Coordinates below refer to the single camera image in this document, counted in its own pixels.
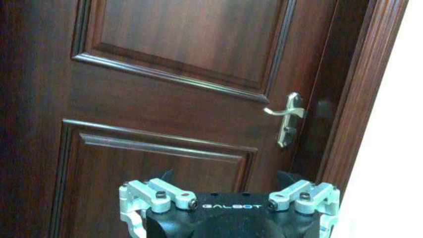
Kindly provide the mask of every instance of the bolt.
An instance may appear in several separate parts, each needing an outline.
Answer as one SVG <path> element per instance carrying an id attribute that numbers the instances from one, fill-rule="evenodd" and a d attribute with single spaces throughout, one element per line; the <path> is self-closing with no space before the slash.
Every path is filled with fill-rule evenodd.
<path id="1" fill-rule="evenodd" d="M 276 209 L 277 209 L 277 203 L 276 203 L 273 200 L 269 200 L 269 202 L 266 203 L 266 208 L 268 208 L 270 211 L 276 211 Z"/>
<path id="2" fill-rule="evenodd" d="M 165 191 L 157 191 L 156 192 L 156 198 L 164 199 L 165 198 Z"/>
<path id="3" fill-rule="evenodd" d="M 309 201 L 309 193 L 308 192 L 301 192 L 298 194 L 298 199 Z"/>
<path id="4" fill-rule="evenodd" d="M 197 208 L 197 201 L 194 200 L 194 199 L 192 199 L 190 201 L 189 201 L 189 203 L 188 203 L 188 208 L 189 208 L 189 210 L 196 210 L 196 208 Z"/>

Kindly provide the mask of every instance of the door handle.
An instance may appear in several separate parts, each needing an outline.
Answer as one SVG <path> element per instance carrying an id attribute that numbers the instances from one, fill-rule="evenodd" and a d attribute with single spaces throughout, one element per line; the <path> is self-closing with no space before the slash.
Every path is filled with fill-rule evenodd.
<path id="1" fill-rule="evenodd" d="M 273 116 L 282 116 L 278 135 L 277 135 L 277 144 L 281 148 L 286 147 L 294 138 L 296 134 L 296 124 L 300 118 L 305 117 L 305 109 L 301 108 L 302 99 L 298 93 L 289 93 L 285 110 L 272 111 L 268 108 L 264 108 L 264 112 Z"/>

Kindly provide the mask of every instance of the wooden door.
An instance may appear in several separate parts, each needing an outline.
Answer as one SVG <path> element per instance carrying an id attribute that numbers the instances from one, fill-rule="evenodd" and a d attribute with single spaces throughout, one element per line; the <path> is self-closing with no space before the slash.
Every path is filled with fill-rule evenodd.
<path id="1" fill-rule="evenodd" d="M 9 83 L 21 95 L 7 104 L 18 126 L 5 154 L 19 158 L 22 171 L 10 173 L 22 181 L 19 208 L 31 211 L 14 234 L 126 237 L 117 187 L 169 169 L 184 189 L 274 190 L 294 143 L 277 146 L 281 118 L 262 108 L 284 109 L 293 91 L 306 107 L 334 3 L 11 5 L 23 24 L 23 53 L 11 53 L 27 57 L 25 76 Z"/>

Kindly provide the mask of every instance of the raised door panel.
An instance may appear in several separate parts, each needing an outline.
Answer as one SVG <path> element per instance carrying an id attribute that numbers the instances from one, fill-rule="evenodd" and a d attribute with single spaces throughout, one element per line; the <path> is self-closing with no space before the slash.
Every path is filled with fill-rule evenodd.
<path id="1" fill-rule="evenodd" d="M 266 102 L 293 2 L 81 0 L 73 59 Z"/>
<path id="2" fill-rule="evenodd" d="M 51 237 L 126 237 L 117 188 L 173 170 L 193 191 L 241 191 L 256 149 L 65 120 Z"/>

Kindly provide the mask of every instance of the door frame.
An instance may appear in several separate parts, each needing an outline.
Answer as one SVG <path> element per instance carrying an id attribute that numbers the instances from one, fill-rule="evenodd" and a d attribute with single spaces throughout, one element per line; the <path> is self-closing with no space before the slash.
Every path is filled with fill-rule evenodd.
<path id="1" fill-rule="evenodd" d="M 406 3 L 408 0 L 340 0 L 334 8 L 290 172 L 334 184 L 341 194 Z M 316 129 L 324 132 L 317 137 L 310 133 Z"/>

